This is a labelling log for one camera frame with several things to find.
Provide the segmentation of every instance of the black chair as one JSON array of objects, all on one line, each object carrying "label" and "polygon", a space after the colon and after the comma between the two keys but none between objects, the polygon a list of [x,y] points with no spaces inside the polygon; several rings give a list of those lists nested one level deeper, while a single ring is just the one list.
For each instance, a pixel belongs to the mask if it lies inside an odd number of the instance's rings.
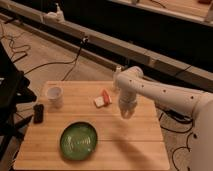
[{"label": "black chair", "polygon": [[14,136],[23,139],[24,135],[19,129],[28,124],[32,118],[29,116],[18,123],[14,123],[13,116],[17,112],[18,103],[36,101],[36,95],[28,89],[30,81],[24,77],[24,72],[19,71],[11,62],[7,52],[0,42],[0,161]]}]

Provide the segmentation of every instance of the paper cup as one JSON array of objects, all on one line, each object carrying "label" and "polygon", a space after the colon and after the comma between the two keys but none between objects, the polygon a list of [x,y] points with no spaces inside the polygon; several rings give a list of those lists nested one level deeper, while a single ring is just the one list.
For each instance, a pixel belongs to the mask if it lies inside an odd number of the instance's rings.
[{"label": "paper cup", "polygon": [[55,108],[63,106],[63,89],[61,87],[51,87],[46,91],[46,97]]}]

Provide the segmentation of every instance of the wooden cutting board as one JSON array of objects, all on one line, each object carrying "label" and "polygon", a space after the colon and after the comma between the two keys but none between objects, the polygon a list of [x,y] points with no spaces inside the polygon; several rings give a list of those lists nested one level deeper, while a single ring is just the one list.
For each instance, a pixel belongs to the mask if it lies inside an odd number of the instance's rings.
[{"label": "wooden cutting board", "polygon": [[[64,105],[55,109],[45,98],[48,87],[60,86]],[[93,99],[105,89],[112,104],[96,108]],[[138,96],[132,118],[120,116],[118,92],[112,82],[47,82],[40,102],[44,122],[31,123],[16,159],[15,170],[169,170],[169,162],[156,117],[154,102]],[[95,152],[85,161],[68,161],[60,154],[59,140],[71,123],[86,121],[98,134]]]}]

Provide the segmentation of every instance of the wire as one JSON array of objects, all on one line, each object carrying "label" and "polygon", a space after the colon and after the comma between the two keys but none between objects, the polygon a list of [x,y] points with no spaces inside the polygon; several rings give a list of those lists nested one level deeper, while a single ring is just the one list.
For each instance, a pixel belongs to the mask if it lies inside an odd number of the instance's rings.
[{"label": "wire", "polygon": [[[38,66],[36,66],[36,67],[30,69],[29,71],[25,72],[24,75],[27,75],[27,74],[31,73],[32,71],[37,70],[37,69],[42,68],[42,67],[47,66],[47,65],[58,65],[58,64],[69,65],[69,64],[74,64],[74,67],[75,67],[75,66],[76,66],[76,62],[77,62],[77,60],[78,60],[78,57],[79,57],[79,55],[80,55],[80,52],[81,52],[81,50],[82,50],[82,48],[83,48],[83,45],[85,45],[85,44],[87,43],[87,41],[88,41],[88,39],[85,39],[85,38],[83,38],[83,39],[81,40],[80,48],[79,48],[79,50],[78,50],[78,53],[77,53],[75,59],[73,59],[72,61],[70,61],[70,62],[48,62],[48,63],[45,63],[45,64],[41,64],[41,65],[38,65]],[[71,69],[68,71],[68,73],[64,76],[64,78],[63,78],[62,80],[66,79],[67,75],[74,69],[74,67],[71,68]]]},{"label": "wire", "polygon": [[164,112],[162,112],[161,115],[160,115],[160,117],[158,118],[159,121],[161,121],[163,115],[164,115]]},{"label": "wire", "polygon": [[153,3],[155,3],[155,4],[158,4],[158,5],[160,5],[162,8],[166,9],[166,6],[163,5],[162,3],[158,2],[158,1],[155,1],[155,0],[149,0],[149,1],[150,1],[150,2],[153,2]]},{"label": "wire", "polygon": [[185,115],[181,115],[173,110],[169,110],[169,111],[164,111],[161,108],[158,108],[159,110],[162,111],[162,113],[166,114],[167,116],[169,116],[171,119],[175,120],[176,122],[180,123],[180,124],[190,124],[193,122],[193,119],[185,116]]},{"label": "wire", "polygon": [[188,70],[189,68],[191,68],[191,67],[192,67],[192,65],[189,65],[189,66],[186,67],[185,69],[178,71],[176,74],[173,75],[173,77],[176,78],[178,75],[180,75],[181,73],[187,71],[187,70]]},{"label": "wire", "polygon": [[30,107],[30,108],[26,108],[26,109],[18,110],[18,112],[20,113],[20,112],[25,112],[25,111],[28,111],[28,110],[33,110],[33,108],[32,108],[32,107]]},{"label": "wire", "polygon": [[169,132],[172,132],[172,133],[176,133],[176,134],[186,134],[188,132],[190,132],[193,128],[193,123],[191,124],[191,126],[185,130],[185,131],[176,131],[176,130],[172,130],[172,129],[169,129],[169,128],[166,128],[166,127],[163,127],[162,125],[160,126],[162,129],[166,130],[166,131],[169,131]]},{"label": "wire", "polygon": [[171,114],[168,114],[167,112],[165,112],[165,111],[163,111],[163,110],[161,110],[162,111],[162,113],[161,113],[161,115],[160,115],[160,117],[159,117],[159,121],[161,121],[161,119],[162,119],[162,117],[164,116],[164,114],[167,114],[167,116],[169,116],[169,118],[171,118],[171,119],[173,119],[173,120],[175,120],[176,122],[178,122],[178,123],[180,123],[180,124],[191,124],[191,126],[187,129],[187,130],[185,130],[185,131],[176,131],[176,130],[172,130],[172,129],[170,129],[170,128],[166,128],[166,127],[164,127],[164,126],[160,126],[163,130],[166,130],[166,131],[169,131],[169,132],[172,132],[172,133],[177,133],[177,134],[186,134],[186,133],[188,133],[188,132],[190,132],[191,130],[192,130],[192,128],[193,128],[193,119],[190,119],[190,120],[187,120],[187,121],[180,121],[180,120],[177,120],[176,118],[173,118],[172,117],[172,115]]},{"label": "wire", "polygon": [[10,59],[12,60],[15,57],[15,55],[17,55],[17,54],[23,54],[22,56],[17,58],[15,61],[13,61],[13,63],[15,63],[15,62],[23,59],[24,57],[26,57],[27,52],[31,49],[31,46],[30,45],[15,46],[15,40],[20,38],[26,32],[22,32],[18,36],[5,35],[5,31],[4,31],[4,27],[3,27],[2,22],[0,22],[0,24],[1,24],[1,32],[2,32],[2,35],[0,37],[0,41],[2,41],[2,39],[9,40],[9,47],[10,47],[11,52],[12,52],[12,56],[11,56]]},{"label": "wire", "polygon": [[178,148],[176,148],[176,149],[172,152],[172,163],[173,163],[173,165],[174,165],[174,167],[175,167],[175,169],[176,169],[177,171],[180,171],[180,169],[178,169],[178,167],[177,167],[177,165],[176,165],[176,163],[175,163],[174,155],[175,155],[175,153],[176,153],[178,150],[180,150],[180,149],[187,149],[188,152],[190,152],[191,148],[189,147],[189,138],[190,138],[191,135],[194,135],[194,133],[191,132],[189,135],[187,135],[187,138],[186,138],[186,146],[178,147]]},{"label": "wire", "polygon": [[15,113],[17,116],[19,116],[21,119],[24,119],[23,116],[21,116],[18,112]]},{"label": "wire", "polygon": [[177,151],[179,151],[180,149],[187,149],[188,152],[190,152],[189,148],[186,147],[186,146],[178,147],[178,148],[176,148],[176,149],[172,152],[172,163],[173,163],[173,165],[174,165],[174,167],[175,167],[175,169],[176,169],[177,171],[180,171],[180,169],[178,169],[177,165],[175,164],[174,155],[175,155],[175,153],[176,153]]}]

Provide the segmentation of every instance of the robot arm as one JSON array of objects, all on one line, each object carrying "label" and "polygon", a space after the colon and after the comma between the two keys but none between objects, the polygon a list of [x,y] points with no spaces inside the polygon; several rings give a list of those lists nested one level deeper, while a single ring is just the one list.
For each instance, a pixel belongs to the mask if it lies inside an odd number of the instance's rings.
[{"label": "robot arm", "polygon": [[213,100],[213,94],[208,92],[144,80],[139,67],[121,72],[116,78],[116,84],[121,88],[119,107],[124,118],[134,113],[137,93],[193,119]]},{"label": "robot arm", "polygon": [[138,67],[121,72],[116,84],[121,89],[119,107],[123,118],[130,118],[134,113],[137,93],[193,118],[197,139],[190,152],[190,171],[213,170],[213,94],[146,81]]}]

